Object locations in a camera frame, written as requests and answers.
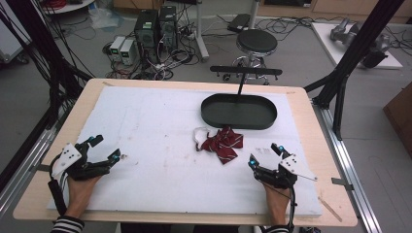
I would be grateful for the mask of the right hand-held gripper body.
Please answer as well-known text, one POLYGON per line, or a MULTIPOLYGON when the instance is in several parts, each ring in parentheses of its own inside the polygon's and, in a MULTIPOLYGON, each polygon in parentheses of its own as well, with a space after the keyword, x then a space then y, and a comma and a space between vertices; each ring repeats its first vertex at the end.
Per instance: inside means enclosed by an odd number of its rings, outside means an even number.
POLYGON ((269 170, 258 165, 253 171, 257 181, 267 183, 275 188, 292 188, 298 177, 316 182, 318 177, 297 155, 292 154, 285 159, 281 159, 278 168, 269 170))

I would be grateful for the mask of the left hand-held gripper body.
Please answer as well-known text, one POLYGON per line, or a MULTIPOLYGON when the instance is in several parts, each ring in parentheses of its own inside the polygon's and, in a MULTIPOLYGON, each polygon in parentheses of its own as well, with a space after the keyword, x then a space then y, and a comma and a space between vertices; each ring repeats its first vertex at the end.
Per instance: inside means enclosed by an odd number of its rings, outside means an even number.
POLYGON ((104 163, 90 163, 87 161, 89 143, 73 145, 68 143, 56 161, 51 165, 51 177, 57 178, 66 173, 75 181, 104 176, 110 173, 110 167, 104 163))

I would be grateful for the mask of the red striped bow tie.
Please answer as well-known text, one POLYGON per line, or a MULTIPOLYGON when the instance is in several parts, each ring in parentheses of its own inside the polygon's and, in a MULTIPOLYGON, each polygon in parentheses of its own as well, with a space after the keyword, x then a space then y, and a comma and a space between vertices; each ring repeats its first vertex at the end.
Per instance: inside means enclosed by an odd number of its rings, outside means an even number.
POLYGON ((219 129, 213 137, 210 137, 209 133, 210 129, 207 127, 198 127, 193 130, 195 149, 197 151, 206 150, 214 152, 222 165, 225 165, 237 157, 235 149, 243 148, 244 135, 234 132, 229 126, 219 129), (200 130, 206 132, 206 140, 202 143, 199 143, 199 140, 196 138, 200 130))

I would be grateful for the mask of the black oval tray rack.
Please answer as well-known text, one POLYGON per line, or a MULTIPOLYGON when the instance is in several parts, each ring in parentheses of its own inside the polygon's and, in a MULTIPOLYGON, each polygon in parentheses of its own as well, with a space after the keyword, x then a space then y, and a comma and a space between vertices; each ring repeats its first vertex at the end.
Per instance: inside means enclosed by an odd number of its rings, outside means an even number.
POLYGON ((242 93, 247 74, 279 76, 280 69, 250 68, 234 66, 211 66, 212 72, 240 73, 241 83, 236 94, 216 93, 201 103, 201 117, 210 126, 233 129, 263 130, 271 127, 277 118, 275 104, 258 95, 242 93))

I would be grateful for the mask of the person's right hand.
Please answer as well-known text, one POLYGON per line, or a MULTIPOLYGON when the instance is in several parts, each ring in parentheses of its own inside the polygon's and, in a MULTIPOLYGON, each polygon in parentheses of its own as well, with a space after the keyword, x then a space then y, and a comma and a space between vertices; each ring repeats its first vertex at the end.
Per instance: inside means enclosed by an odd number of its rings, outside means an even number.
POLYGON ((286 210, 290 202, 291 192, 288 189, 275 188, 265 183, 267 209, 274 225, 286 225, 286 210))

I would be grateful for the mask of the person's left hand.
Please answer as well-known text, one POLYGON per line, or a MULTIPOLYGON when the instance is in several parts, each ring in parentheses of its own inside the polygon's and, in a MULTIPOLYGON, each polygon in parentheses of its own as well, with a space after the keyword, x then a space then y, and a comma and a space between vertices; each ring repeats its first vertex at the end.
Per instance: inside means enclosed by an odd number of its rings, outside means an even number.
POLYGON ((69 205, 65 213, 67 216, 75 218, 82 216, 89 203, 93 189, 99 180, 99 177, 86 181, 75 181, 72 178, 68 178, 69 205))

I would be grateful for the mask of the white foam board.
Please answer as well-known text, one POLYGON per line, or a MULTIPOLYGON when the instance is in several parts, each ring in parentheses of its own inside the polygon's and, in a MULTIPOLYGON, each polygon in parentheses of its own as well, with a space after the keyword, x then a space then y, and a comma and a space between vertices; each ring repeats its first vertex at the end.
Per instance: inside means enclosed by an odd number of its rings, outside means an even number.
MULTIPOLYGON (((102 135, 89 151, 90 161, 104 160, 116 149, 120 161, 94 189, 89 209, 104 212, 166 214, 263 214, 264 190, 249 167, 249 157, 275 170, 282 159, 271 145, 283 146, 308 166, 288 98, 269 93, 278 111, 263 130, 233 129, 244 135, 237 157, 222 165, 214 152, 197 151, 193 130, 221 128, 201 117, 201 103, 216 94, 207 90, 106 86, 78 140, 102 135)), ((294 184, 300 216, 320 216, 315 182, 298 177, 294 184)))

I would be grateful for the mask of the thin wooden stick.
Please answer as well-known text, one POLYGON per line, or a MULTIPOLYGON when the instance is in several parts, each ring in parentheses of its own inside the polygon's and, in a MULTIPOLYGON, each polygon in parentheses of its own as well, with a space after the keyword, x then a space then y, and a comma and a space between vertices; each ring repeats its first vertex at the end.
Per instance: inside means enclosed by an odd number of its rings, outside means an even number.
POLYGON ((318 200, 322 203, 322 205, 339 221, 342 222, 342 217, 329 205, 327 201, 325 201, 321 196, 318 196, 318 200))

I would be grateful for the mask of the white power supply box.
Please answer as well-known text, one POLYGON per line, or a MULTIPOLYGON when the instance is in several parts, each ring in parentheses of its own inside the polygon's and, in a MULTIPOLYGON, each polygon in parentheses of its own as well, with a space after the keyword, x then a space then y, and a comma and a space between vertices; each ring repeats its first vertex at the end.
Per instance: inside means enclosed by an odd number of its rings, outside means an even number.
POLYGON ((124 40, 124 36, 118 36, 109 47, 112 59, 116 62, 121 62, 120 49, 122 47, 124 40))
POLYGON ((120 49, 121 61, 124 65, 132 65, 136 57, 136 50, 134 48, 134 41, 126 39, 120 49))

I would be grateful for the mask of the black round stool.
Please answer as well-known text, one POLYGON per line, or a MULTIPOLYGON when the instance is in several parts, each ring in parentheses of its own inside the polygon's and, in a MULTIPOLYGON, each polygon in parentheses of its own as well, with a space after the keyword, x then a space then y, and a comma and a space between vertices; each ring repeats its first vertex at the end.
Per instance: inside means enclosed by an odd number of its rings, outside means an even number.
POLYGON ((232 66, 265 68, 264 58, 275 52, 278 41, 266 31, 248 29, 238 34, 236 46, 244 52, 244 55, 234 59, 232 66))

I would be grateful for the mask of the white floor board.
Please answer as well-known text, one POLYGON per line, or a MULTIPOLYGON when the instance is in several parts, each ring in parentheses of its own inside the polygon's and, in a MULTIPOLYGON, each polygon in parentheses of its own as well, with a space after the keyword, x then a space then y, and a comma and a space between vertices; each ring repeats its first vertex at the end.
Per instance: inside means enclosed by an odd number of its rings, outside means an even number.
MULTIPOLYGON (((330 31, 337 26, 337 23, 320 23, 313 22, 312 28, 315 31, 318 39, 322 42, 326 53, 331 59, 332 63, 336 65, 343 54, 346 52, 346 47, 340 41, 332 41, 329 38, 330 31)), ((386 52, 386 58, 384 58, 377 66, 376 69, 400 69, 402 65, 397 61, 397 59, 389 52, 386 52)))

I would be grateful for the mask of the black computer tower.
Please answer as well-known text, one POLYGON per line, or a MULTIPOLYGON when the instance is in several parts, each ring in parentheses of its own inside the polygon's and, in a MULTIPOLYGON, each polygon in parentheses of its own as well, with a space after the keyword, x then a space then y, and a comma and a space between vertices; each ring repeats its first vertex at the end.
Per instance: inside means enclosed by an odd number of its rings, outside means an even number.
POLYGON ((134 33, 143 64, 150 66, 152 63, 157 62, 156 49, 159 42, 158 11, 152 9, 142 10, 138 15, 134 33))
POLYGON ((175 6, 162 6, 159 11, 160 41, 168 50, 177 46, 177 9, 175 6))

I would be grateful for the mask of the clear plastic bag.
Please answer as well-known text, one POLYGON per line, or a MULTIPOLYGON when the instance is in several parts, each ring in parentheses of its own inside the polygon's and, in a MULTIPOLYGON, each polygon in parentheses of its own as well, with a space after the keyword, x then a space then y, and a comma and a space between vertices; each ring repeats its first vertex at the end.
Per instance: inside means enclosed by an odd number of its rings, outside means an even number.
POLYGON ((122 24, 122 18, 109 9, 89 9, 91 19, 90 26, 93 29, 102 29, 104 31, 114 31, 122 24))

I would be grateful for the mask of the brown wooden cabinet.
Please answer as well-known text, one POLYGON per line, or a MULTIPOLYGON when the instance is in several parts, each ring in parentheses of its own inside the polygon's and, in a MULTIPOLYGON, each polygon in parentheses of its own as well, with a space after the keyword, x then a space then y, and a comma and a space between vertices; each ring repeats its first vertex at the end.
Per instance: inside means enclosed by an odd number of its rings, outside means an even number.
POLYGON ((394 97, 383 111, 405 149, 412 156, 412 82, 394 97))

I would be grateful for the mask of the flat black box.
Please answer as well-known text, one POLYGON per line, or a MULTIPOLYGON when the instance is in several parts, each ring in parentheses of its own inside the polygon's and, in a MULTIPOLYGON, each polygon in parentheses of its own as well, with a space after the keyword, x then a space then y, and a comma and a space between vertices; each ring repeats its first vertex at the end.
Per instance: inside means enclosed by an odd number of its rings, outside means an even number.
POLYGON ((241 32, 249 26, 250 15, 239 14, 227 26, 227 29, 232 32, 241 32))

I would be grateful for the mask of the white round table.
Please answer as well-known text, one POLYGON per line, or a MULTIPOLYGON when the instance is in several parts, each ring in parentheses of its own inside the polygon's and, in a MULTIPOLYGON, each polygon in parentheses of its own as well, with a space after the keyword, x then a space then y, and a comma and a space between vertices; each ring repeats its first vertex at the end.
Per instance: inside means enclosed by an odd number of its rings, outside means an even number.
POLYGON ((93 4, 94 2, 95 0, 82 0, 81 4, 66 4, 65 6, 61 8, 43 7, 42 10, 47 15, 64 14, 64 13, 77 11, 79 9, 87 8, 89 5, 93 4))

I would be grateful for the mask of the black and grey robot part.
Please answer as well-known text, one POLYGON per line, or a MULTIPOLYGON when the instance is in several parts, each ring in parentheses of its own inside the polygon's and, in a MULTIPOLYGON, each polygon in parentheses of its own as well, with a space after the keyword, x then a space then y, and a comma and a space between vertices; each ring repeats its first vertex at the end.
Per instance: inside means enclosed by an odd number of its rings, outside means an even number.
POLYGON ((382 60, 384 60, 387 55, 386 52, 390 48, 390 36, 388 34, 380 34, 376 39, 372 46, 369 48, 368 53, 362 59, 360 64, 365 68, 374 68, 376 67, 382 60))

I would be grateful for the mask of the white table leg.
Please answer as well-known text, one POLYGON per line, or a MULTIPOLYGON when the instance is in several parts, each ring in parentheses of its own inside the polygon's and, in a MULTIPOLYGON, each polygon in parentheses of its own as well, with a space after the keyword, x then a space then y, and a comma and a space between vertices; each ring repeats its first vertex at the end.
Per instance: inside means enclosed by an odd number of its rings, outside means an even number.
POLYGON ((258 7, 261 0, 253 0, 252 7, 250 11, 250 21, 249 21, 249 29, 255 29, 255 23, 258 14, 258 7))
POLYGON ((195 0, 196 4, 196 30, 194 31, 195 40, 201 55, 201 61, 206 62, 209 59, 205 42, 202 37, 202 0, 195 0))

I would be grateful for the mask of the aluminium rail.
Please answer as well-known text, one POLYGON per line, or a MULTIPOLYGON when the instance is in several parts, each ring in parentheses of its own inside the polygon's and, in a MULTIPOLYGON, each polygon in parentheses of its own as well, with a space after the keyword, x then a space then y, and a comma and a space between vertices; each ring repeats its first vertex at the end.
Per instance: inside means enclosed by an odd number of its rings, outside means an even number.
POLYGON ((312 105, 312 107, 324 131, 332 157, 334 158, 341 175, 341 182, 349 194, 357 219, 360 221, 366 233, 383 233, 362 187, 361 180, 350 154, 348 153, 344 142, 339 140, 332 130, 333 116, 330 110, 321 109, 316 105, 312 105))
POLYGON ((0 174, 0 218, 8 212, 26 183, 31 181, 56 133, 55 128, 43 132, 33 130, 0 174))

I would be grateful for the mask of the black metal frame strut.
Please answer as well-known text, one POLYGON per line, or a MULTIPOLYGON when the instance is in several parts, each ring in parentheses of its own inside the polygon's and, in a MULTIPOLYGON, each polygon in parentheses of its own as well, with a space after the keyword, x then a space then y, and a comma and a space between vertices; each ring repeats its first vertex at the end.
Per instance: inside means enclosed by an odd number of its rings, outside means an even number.
POLYGON ((405 0, 378 0, 377 4, 365 20, 354 42, 347 48, 343 57, 330 74, 304 87, 310 92, 322 88, 319 95, 313 98, 314 103, 321 109, 328 109, 330 101, 335 100, 332 122, 332 132, 341 141, 341 123, 343 116, 346 83, 359 62, 369 51, 369 47, 390 22, 405 0))

